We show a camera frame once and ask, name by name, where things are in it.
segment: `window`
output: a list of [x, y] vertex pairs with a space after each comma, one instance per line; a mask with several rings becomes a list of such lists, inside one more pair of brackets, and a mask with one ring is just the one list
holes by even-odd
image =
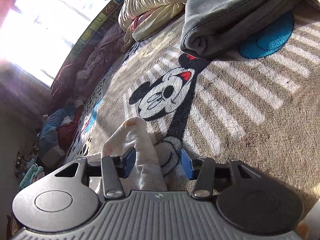
[[0, 57], [48, 86], [110, 0], [16, 0], [0, 29]]

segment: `gray folded blanket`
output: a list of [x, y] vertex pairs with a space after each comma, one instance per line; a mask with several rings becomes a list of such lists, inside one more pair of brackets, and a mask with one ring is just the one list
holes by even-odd
[[268, 26], [299, 0], [188, 0], [180, 49], [210, 59]]

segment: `beige fleece blanket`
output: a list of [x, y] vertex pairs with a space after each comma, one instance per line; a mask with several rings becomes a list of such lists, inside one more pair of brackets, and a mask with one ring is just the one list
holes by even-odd
[[209, 63], [179, 50], [180, 18], [101, 80], [66, 161], [101, 151], [126, 118], [138, 115], [169, 190], [193, 185], [176, 166], [183, 147], [267, 173], [301, 197], [306, 214], [320, 198], [320, 15], [306, 4], [293, 14], [293, 35], [275, 54], [246, 60], [234, 50]]

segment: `ribbed gray surface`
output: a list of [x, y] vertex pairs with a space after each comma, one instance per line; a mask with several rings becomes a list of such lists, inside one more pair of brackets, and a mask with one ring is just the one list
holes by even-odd
[[18, 240], [301, 240], [294, 232], [280, 236], [252, 236], [230, 226], [208, 202], [187, 192], [133, 191], [119, 201], [109, 201], [91, 222], [56, 235], [21, 231]]

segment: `black nose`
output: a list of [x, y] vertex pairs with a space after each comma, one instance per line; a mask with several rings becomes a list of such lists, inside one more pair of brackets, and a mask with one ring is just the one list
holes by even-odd
[[173, 86], [167, 86], [163, 91], [164, 98], [169, 98], [172, 95], [173, 92], [174, 92], [174, 87]]

